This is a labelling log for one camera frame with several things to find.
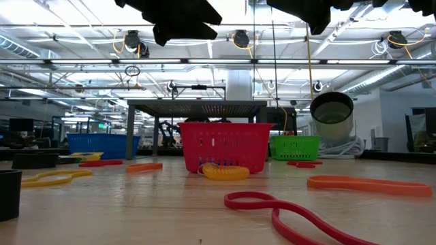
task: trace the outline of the table surface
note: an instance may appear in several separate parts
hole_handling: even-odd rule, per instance
[[[152,161],[162,162],[163,169],[125,173],[127,164]],[[0,169],[10,165],[0,163]],[[23,177],[46,171],[24,170]],[[297,203],[337,229],[378,244],[436,240],[434,197],[306,187],[309,176],[335,174],[421,182],[435,189],[436,165],[325,160],[316,169],[298,169],[270,161],[249,179],[214,181],[189,174],[182,157],[159,157],[92,171],[69,184],[22,189],[20,217],[0,223],[1,244],[289,244],[271,225],[271,210],[227,209],[223,197],[236,191],[261,191]],[[339,244],[296,214],[283,211],[280,219],[318,242]]]
[[[266,101],[222,101],[222,100],[129,100],[129,105],[160,117],[254,117]]]

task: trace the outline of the black container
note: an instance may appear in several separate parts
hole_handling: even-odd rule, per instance
[[[21,171],[0,170],[0,222],[20,214]]]
[[[40,169],[56,167],[59,154],[15,154],[12,169]]]

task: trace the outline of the black cup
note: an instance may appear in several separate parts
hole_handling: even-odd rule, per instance
[[[20,214],[21,171],[0,170],[0,222]]]

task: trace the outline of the plastic basket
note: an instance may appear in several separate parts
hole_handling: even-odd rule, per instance
[[[204,163],[248,167],[251,173],[264,169],[272,124],[179,123],[186,169],[197,173]]]
[[[107,133],[68,133],[69,151],[104,152],[101,159],[124,159],[126,156],[126,135]],[[131,155],[136,156],[140,136],[134,136]]]
[[[274,136],[270,139],[271,156],[276,160],[307,160],[318,158],[320,136]]]

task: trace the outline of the red basket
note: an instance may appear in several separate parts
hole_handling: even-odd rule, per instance
[[[264,169],[272,124],[180,122],[186,169],[197,173],[204,163]]]

